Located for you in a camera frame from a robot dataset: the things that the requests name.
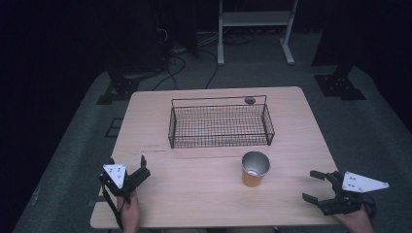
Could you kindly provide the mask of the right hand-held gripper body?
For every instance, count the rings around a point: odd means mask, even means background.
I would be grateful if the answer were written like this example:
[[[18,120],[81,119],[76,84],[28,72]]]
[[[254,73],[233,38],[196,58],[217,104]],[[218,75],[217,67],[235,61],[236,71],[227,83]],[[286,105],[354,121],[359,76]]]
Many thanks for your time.
[[[332,184],[335,197],[320,201],[319,208],[325,216],[349,214],[358,211],[365,203],[364,194],[371,191],[389,188],[386,182],[377,181],[352,172],[341,174],[337,171],[326,173],[326,180]]]

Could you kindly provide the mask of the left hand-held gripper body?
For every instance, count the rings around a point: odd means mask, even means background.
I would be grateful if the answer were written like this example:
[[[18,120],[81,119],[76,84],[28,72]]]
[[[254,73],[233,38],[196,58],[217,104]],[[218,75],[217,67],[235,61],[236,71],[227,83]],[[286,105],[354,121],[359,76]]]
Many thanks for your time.
[[[130,193],[136,188],[136,178],[128,175],[125,164],[118,164],[113,158],[103,165],[103,171],[98,176],[99,180],[106,185],[110,192],[122,197],[130,203]]]

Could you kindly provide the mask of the person's right hand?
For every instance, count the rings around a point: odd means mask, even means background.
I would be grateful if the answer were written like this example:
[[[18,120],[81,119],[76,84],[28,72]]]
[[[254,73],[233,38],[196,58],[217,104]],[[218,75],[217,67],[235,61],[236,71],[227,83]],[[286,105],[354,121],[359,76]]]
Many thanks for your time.
[[[374,233],[367,208],[361,206],[358,211],[349,214],[337,214],[333,216],[343,224],[350,233]]]

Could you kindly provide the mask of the person's left hand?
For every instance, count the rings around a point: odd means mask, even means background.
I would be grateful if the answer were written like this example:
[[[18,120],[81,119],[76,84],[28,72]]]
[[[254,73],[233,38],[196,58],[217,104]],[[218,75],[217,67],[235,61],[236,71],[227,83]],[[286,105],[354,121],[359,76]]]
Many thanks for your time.
[[[119,196],[117,198],[117,208],[120,213],[122,232],[139,233],[141,217],[137,191],[134,190],[130,193],[129,203]]]

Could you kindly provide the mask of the metal cup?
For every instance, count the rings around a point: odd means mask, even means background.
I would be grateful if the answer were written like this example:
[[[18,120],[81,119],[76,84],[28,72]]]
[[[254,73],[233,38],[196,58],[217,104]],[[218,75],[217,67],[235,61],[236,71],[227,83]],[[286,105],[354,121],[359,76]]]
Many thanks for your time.
[[[248,187],[259,186],[271,168],[269,158],[260,151],[249,151],[245,153],[242,157],[241,165],[242,182]]]

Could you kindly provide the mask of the black stand base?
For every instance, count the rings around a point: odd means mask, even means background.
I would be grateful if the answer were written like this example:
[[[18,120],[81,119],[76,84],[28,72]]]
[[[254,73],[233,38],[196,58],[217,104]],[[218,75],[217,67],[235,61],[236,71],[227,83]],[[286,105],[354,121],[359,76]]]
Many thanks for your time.
[[[110,82],[106,91],[99,96],[97,105],[110,105],[114,101],[129,100],[138,90],[140,82],[162,72],[161,68],[141,68],[118,63],[106,63],[105,68]]]
[[[316,75],[315,80],[325,97],[340,97],[344,101],[364,100],[362,92],[349,80],[351,63],[339,64],[332,74]]]

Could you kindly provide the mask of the white metal stand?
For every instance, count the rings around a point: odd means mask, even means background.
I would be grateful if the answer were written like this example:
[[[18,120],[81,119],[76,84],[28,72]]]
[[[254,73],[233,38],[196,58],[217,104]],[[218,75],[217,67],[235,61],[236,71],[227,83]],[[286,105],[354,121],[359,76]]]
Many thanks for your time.
[[[289,65],[295,63],[289,47],[289,39],[296,14],[298,0],[292,0],[292,7],[286,11],[268,12],[225,12],[223,10],[223,0],[219,5],[218,20],[218,45],[217,45],[217,64],[224,65],[224,45],[223,30],[227,27],[247,27],[247,26],[285,26],[286,32],[280,39],[286,61]]]

